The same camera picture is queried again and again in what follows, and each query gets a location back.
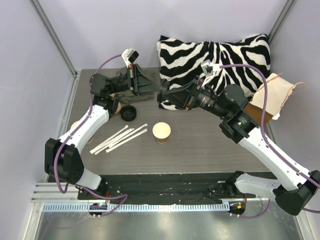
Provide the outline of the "brown cardboard cup carrier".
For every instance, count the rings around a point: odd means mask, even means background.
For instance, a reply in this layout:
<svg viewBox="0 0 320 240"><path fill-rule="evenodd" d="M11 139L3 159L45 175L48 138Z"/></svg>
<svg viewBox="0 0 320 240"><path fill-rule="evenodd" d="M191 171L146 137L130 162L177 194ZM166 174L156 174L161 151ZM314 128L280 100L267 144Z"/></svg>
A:
<svg viewBox="0 0 320 240"><path fill-rule="evenodd" d="M115 94L115 93L112 93L112 94L110 94L110 96L115 98L115 97L116 97L116 94ZM115 111L115 114L118 114L118 113L121 111L121 108L122 108L122 105L121 105L120 102L118 102L118 105L117 105L117 109L116 109L116 111Z"/></svg>

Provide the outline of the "brown paper coffee cup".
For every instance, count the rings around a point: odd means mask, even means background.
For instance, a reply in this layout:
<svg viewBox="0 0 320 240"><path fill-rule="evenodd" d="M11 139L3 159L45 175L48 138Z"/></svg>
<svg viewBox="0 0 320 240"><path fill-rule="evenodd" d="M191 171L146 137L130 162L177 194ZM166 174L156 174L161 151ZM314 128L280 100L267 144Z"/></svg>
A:
<svg viewBox="0 0 320 240"><path fill-rule="evenodd" d="M171 127L165 122L158 122L153 126L152 134L158 143L164 144L169 139Z"/></svg>

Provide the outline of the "black plastic cup lid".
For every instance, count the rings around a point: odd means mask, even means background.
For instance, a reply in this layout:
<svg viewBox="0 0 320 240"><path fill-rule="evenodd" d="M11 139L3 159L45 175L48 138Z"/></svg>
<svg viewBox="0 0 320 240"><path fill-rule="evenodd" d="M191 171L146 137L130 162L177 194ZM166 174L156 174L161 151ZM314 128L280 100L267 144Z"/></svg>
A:
<svg viewBox="0 0 320 240"><path fill-rule="evenodd" d="M120 110L120 117L127 122L133 121L137 117L137 109L132 105L125 105Z"/></svg>
<svg viewBox="0 0 320 240"><path fill-rule="evenodd" d="M162 79L160 83L160 91L157 95L158 103L162 103L166 100L165 93L170 89L170 83L166 79Z"/></svg>

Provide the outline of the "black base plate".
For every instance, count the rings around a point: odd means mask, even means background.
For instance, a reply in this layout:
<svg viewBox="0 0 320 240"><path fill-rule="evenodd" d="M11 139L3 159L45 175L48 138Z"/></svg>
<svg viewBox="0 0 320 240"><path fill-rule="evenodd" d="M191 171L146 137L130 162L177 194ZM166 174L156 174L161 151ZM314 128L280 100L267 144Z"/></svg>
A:
<svg viewBox="0 0 320 240"><path fill-rule="evenodd" d="M206 205L223 199L255 198L227 183L232 173L103 175L104 196L127 195L128 205Z"/></svg>

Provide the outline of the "zebra print pillow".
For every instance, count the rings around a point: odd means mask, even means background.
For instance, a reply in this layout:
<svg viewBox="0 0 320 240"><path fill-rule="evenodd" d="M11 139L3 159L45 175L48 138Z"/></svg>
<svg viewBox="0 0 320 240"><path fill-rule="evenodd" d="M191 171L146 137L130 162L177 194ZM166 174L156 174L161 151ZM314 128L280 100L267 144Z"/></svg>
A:
<svg viewBox="0 0 320 240"><path fill-rule="evenodd" d="M267 34L257 34L235 42L183 42L161 36L156 44L159 76L171 90L186 86L195 77L217 95L230 84L252 97L268 78L271 51Z"/></svg>

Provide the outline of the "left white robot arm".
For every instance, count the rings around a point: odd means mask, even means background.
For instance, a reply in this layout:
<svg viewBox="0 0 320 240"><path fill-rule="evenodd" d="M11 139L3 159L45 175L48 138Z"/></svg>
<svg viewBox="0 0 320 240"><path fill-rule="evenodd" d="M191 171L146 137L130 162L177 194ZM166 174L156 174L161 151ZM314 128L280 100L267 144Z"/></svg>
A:
<svg viewBox="0 0 320 240"><path fill-rule="evenodd" d="M64 181L89 189L100 200L107 192L102 177L84 167L81 152L94 133L116 112L119 100L112 94L131 91L136 95L154 93L161 89L138 64L130 64L126 73L107 77L95 73L89 80L92 101L88 111L77 124L58 139L45 143L44 171Z"/></svg>

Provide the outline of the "white paper straw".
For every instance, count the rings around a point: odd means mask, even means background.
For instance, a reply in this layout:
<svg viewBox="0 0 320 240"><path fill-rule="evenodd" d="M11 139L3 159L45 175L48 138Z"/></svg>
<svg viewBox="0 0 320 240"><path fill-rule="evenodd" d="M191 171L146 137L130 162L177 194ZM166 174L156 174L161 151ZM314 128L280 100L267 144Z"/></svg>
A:
<svg viewBox="0 0 320 240"><path fill-rule="evenodd" d="M121 142L121 141L123 141L123 140L127 139L128 137L130 137L130 136L134 135L135 133L137 133L138 131L140 131L141 129L143 129L144 127L147 127L147 126L148 126L148 124L147 124L147 123L143 124L143 125L142 125L142 126L140 126L139 128L137 128L137 129L135 129L135 130L131 131L130 133L126 134L125 136L121 137L120 139L116 140L115 142L113 142L113 143L109 144L109 145L108 145L108 147L109 147L109 148L111 148L111 147L115 146L115 145L116 145L116 144L118 144L119 142Z"/></svg>
<svg viewBox="0 0 320 240"><path fill-rule="evenodd" d="M101 151L103 151L104 149L106 149L107 147L109 147L110 145L114 144L116 141L120 140L122 137L126 136L127 134L129 134L130 132L132 132L134 130L134 128L130 128L128 130L126 130L125 132L121 133L119 136L115 137L115 139L108 141L107 143L104 144L104 146L102 146L101 148L99 148L98 150L96 150L94 152L95 155L99 154Z"/></svg>
<svg viewBox="0 0 320 240"><path fill-rule="evenodd" d="M101 149L107 142L109 142L110 140L112 140L113 138L115 138L117 135L119 135L121 132L123 132L124 130L126 130L129 126L125 125L121 130L117 131L115 134L113 134L112 136L110 136L109 138L107 138L105 141L103 141L102 143L100 143L99 145L97 145L95 148L93 148L92 150L90 150L89 152L91 154L95 153L97 150Z"/></svg>
<svg viewBox="0 0 320 240"><path fill-rule="evenodd" d="M109 152L113 151L114 149L118 148L119 146L121 146L121 145L123 145L123 144L125 144L125 143L127 143L127 142L129 142L131 140L133 140L134 138L136 138L136 137L138 137L138 136L140 136L140 135L142 135L144 133L146 133L147 131L148 131L148 129L144 129L144 130L136 133L135 135L129 137L128 139L125 139L125 140L121 141L120 143L116 144L115 146L107 149L105 152L109 153Z"/></svg>

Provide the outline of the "stacked brown paper cups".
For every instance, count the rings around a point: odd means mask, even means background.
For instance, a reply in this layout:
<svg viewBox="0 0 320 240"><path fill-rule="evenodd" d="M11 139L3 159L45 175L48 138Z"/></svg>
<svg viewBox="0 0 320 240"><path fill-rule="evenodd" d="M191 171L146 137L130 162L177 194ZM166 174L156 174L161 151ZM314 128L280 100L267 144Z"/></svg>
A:
<svg viewBox="0 0 320 240"><path fill-rule="evenodd" d="M70 132L72 133L79 125L80 125L81 121L75 121L71 127L70 127ZM77 131L76 133L73 135L73 139L75 140L81 140L83 137L85 137L85 139L90 136L90 138L87 138L87 143L89 144L93 141L93 134L91 133L93 130L94 125L88 120L84 125L82 125Z"/></svg>

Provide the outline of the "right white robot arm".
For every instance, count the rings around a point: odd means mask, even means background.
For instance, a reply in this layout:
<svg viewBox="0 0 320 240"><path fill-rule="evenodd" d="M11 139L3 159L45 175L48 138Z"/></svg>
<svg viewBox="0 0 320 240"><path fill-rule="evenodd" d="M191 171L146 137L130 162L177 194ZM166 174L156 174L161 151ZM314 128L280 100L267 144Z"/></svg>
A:
<svg viewBox="0 0 320 240"><path fill-rule="evenodd" d="M218 116L223 134L250 151L275 176L275 179L252 176L236 171L226 180L226 193L233 198L252 194L268 198L286 213L297 216L317 192L320 172L309 171L286 155L261 132L261 127L245 111L248 103L239 85L228 85L220 95L201 86L202 79L170 89L163 79L157 100L169 101L181 110L199 107Z"/></svg>

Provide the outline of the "brown paper bag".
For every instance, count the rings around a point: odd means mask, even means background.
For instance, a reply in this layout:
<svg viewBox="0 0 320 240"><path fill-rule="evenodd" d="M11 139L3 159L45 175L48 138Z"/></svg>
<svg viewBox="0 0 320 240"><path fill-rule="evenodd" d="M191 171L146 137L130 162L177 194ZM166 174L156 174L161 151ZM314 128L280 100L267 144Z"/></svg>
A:
<svg viewBox="0 0 320 240"><path fill-rule="evenodd" d="M252 99L249 100L248 104L245 106L244 111L253 119L255 120L259 126L261 126L261 119L262 119L262 107L255 106L252 104ZM263 125L265 126L271 119L272 115L268 112L265 112Z"/></svg>

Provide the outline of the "cream cloth drawstring bag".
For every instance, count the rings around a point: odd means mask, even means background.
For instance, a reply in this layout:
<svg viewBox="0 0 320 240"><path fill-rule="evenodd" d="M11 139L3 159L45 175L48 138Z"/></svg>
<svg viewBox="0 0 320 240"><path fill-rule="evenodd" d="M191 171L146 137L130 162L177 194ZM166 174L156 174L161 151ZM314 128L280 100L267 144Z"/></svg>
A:
<svg viewBox="0 0 320 240"><path fill-rule="evenodd" d="M283 79L280 74L271 73L266 79L267 82L267 104L266 112L272 115L272 120L277 120L280 117L280 111L288 98L295 93L295 88L302 85L303 89L306 84L300 81L292 84ZM265 90L264 85L260 86L256 93L252 96L252 104L261 107L264 106Z"/></svg>

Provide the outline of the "olive green folded cloth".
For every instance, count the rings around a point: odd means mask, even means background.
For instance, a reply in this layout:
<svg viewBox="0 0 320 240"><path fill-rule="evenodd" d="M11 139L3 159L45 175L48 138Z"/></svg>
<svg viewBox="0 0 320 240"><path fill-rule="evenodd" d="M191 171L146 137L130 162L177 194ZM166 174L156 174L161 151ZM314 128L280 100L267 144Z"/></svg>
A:
<svg viewBox="0 0 320 240"><path fill-rule="evenodd" d="M147 75L147 77L150 77L153 81L156 77L156 72L153 68L144 68L143 72ZM148 101L154 99L154 93L143 93L140 95L135 95L130 90L118 92L115 94L115 96L119 99L119 101L126 105L131 105L136 102L142 102L142 101Z"/></svg>

